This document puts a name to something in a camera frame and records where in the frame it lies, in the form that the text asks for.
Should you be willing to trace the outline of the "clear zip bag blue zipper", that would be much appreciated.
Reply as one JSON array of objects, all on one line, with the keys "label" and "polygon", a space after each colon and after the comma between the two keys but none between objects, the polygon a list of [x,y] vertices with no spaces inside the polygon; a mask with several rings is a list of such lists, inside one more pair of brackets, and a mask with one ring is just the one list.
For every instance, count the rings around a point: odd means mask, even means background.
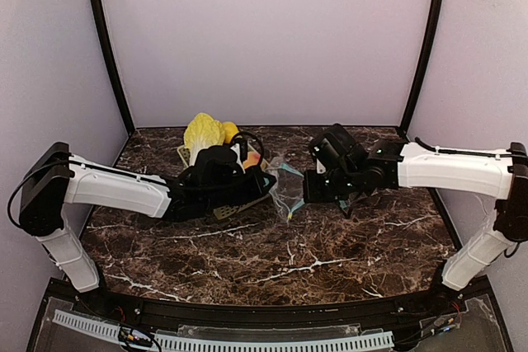
[{"label": "clear zip bag blue zipper", "polygon": [[343,200],[343,199],[338,200],[337,207],[340,209],[344,218],[351,217],[352,207],[349,205],[349,202],[347,200]]}]

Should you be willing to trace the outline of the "orange pink peach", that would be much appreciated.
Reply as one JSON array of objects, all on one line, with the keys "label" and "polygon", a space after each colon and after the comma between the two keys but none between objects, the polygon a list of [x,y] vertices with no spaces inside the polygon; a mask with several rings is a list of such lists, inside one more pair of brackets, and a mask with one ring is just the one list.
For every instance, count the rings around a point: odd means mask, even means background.
[{"label": "orange pink peach", "polygon": [[250,151],[247,153],[247,159],[243,162],[243,168],[247,171],[251,167],[262,167],[264,165],[264,160],[259,152]]}]

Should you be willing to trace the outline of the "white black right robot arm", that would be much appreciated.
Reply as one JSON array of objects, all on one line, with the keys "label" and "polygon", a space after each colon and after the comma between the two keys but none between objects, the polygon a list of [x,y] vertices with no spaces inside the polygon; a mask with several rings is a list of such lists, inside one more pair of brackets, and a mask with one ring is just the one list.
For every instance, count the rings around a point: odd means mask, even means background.
[{"label": "white black right robot arm", "polygon": [[441,284],[464,289],[508,248],[527,240],[527,152],[463,150],[430,146],[421,139],[378,141],[366,151],[341,124],[326,128],[309,144],[316,167],[304,173],[304,201],[341,202],[375,190],[433,188],[486,195],[495,200],[495,219],[486,221],[441,269]]}]

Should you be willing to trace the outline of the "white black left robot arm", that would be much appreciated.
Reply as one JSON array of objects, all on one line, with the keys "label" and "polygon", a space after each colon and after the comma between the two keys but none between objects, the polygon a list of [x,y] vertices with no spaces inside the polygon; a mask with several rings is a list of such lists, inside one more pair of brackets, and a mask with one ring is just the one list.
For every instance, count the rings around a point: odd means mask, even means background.
[{"label": "white black left robot arm", "polygon": [[94,261],[63,216],[65,204],[123,209],[171,222],[202,218],[217,208],[241,206],[268,195],[276,178],[262,164],[245,168],[245,148],[212,146],[176,177],[141,175],[106,167],[54,143],[12,192],[20,209],[7,216],[50,253],[79,293],[102,285]]}]

